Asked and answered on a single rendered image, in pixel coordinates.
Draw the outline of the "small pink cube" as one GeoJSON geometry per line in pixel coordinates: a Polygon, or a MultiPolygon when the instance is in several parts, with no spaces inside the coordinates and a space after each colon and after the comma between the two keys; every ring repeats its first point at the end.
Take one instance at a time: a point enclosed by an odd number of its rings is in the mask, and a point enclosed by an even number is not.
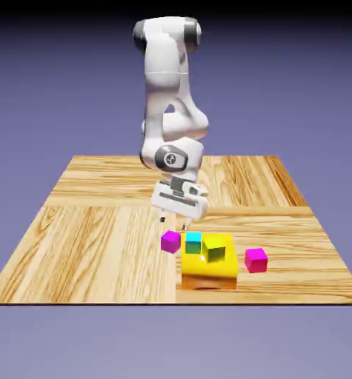
{"type": "Polygon", "coordinates": [[[268,256],[263,248],[247,249],[245,251],[245,266],[249,273],[266,272],[268,256]]]}

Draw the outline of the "large yellow box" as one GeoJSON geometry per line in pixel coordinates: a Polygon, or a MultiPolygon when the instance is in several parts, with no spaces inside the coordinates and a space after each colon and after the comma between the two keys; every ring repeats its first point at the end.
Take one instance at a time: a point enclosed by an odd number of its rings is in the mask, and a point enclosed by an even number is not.
{"type": "Polygon", "coordinates": [[[208,263],[200,253],[185,253],[185,234],[182,233],[181,255],[181,289],[223,289],[234,290],[238,281],[239,264],[233,236],[227,233],[206,233],[204,235],[221,235],[225,240],[225,259],[208,263]]]}

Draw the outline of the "small purple cube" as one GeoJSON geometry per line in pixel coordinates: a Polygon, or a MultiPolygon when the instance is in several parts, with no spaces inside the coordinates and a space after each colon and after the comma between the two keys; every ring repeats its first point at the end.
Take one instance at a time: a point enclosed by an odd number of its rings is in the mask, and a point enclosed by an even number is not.
{"type": "Polygon", "coordinates": [[[161,250],[169,253],[176,253],[181,246],[181,234],[168,230],[161,236],[161,250]]]}

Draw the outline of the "small cyan cube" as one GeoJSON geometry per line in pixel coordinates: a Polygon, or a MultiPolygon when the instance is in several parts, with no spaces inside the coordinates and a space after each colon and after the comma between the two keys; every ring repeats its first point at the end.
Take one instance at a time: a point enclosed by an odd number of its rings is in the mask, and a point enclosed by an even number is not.
{"type": "Polygon", "coordinates": [[[199,255],[202,248],[201,232],[186,232],[185,234],[185,253],[199,255]]]}

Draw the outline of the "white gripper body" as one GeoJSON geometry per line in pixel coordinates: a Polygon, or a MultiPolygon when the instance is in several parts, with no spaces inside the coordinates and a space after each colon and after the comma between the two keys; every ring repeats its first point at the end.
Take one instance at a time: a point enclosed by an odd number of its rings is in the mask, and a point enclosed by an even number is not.
{"type": "Polygon", "coordinates": [[[204,218],[208,209],[208,191],[193,182],[183,181],[181,189],[157,182],[151,197],[151,204],[161,210],[199,220],[204,218]]]}

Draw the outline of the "small yellow cube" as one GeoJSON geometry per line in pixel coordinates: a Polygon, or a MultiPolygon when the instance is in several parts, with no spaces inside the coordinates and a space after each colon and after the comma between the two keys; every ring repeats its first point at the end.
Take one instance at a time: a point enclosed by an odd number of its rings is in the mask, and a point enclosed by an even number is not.
{"type": "Polygon", "coordinates": [[[225,259],[225,240],[221,235],[204,235],[202,239],[202,256],[208,263],[225,259]]]}

